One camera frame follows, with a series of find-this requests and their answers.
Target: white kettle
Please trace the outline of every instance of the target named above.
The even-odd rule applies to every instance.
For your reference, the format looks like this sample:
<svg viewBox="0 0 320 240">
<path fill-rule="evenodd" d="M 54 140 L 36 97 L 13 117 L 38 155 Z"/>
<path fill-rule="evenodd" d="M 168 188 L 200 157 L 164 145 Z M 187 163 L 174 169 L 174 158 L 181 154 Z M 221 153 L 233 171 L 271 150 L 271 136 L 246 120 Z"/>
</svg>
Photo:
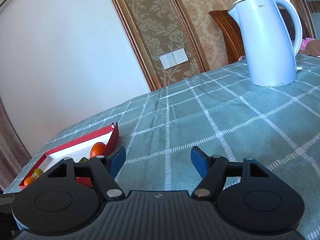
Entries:
<svg viewBox="0 0 320 240">
<path fill-rule="evenodd" d="M 293 45 L 278 5 L 293 20 Z M 237 0 L 228 14 L 240 27 L 253 84 L 276 87 L 296 80 L 295 56 L 302 42 L 302 26 L 290 0 Z"/>
</svg>

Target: red box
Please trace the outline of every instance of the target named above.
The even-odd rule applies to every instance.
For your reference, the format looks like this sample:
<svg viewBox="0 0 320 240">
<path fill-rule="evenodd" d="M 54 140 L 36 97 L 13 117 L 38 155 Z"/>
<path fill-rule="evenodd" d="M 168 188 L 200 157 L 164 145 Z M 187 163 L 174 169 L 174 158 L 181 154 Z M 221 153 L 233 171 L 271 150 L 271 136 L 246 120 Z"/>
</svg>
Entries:
<svg viewBox="0 0 320 240">
<path fill-rule="evenodd" d="M 24 180 L 32 176 L 36 168 L 41 168 L 44 172 L 46 172 L 64 157 L 71 157 L 75 162 L 78 162 L 82 157 L 89 159 L 90 150 L 96 142 L 104 142 L 106 144 L 102 154 L 109 156 L 116 147 L 118 137 L 118 123 L 112 123 L 111 125 L 103 127 L 45 152 L 21 181 L 19 187 L 21 189 L 27 187 L 24 185 Z M 92 187 L 90 178 L 77 178 L 76 180 L 81 184 Z"/>
</svg>

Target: orange fruit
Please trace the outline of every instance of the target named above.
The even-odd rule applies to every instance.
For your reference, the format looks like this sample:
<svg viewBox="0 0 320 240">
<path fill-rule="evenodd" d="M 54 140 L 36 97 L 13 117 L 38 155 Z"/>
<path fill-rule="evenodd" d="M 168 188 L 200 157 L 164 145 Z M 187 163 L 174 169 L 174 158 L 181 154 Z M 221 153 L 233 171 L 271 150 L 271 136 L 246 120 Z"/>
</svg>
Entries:
<svg viewBox="0 0 320 240">
<path fill-rule="evenodd" d="M 34 182 L 36 179 L 34 177 L 28 177 L 24 180 L 24 185 L 29 186 L 32 182 Z"/>
<path fill-rule="evenodd" d="M 101 155 L 106 145 L 103 142 L 95 143 L 90 151 L 90 158 Z"/>
</svg>

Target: chair backrest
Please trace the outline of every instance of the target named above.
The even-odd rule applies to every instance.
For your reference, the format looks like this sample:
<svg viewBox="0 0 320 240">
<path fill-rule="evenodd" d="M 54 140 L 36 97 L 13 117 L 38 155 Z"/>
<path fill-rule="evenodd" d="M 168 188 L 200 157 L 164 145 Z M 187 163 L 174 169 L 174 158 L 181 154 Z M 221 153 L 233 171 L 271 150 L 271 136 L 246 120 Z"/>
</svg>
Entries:
<svg viewBox="0 0 320 240">
<path fill-rule="evenodd" d="M 228 10 L 223 11 L 211 11 L 209 15 L 217 23 L 219 28 L 222 30 L 224 42 L 226 45 L 226 51 L 228 56 L 228 63 L 237 62 L 240 56 L 244 56 L 244 46 L 241 36 L 241 31 L 235 20 L 227 13 Z M 282 18 L 287 26 L 291 40 L 294 40 L 295 31 L 293 21 L 289 13 L 285 9 L 280 9 Z M 310 32 L 307 26 L 300 17 L 302 25 L 302 37 L 310 37 Z"/>
</svg>

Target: midea logo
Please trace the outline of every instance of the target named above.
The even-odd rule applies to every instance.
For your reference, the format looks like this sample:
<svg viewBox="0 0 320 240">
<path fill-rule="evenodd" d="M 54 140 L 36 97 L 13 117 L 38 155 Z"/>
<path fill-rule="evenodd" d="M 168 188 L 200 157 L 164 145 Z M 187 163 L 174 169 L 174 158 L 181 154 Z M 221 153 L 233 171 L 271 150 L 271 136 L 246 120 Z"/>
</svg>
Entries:
<svg viewBox="0 0 320 240">
<path fill-rule="evenodd" d="M 258 9 L 259 7 L 265 7 L 265 5 L 264 5 L 264 4 L 256 4 L 256 3 L 254 3 L 254 4 L 252 5 L 252 7 L 256 10 L 256 9 Z"/>
</svg>

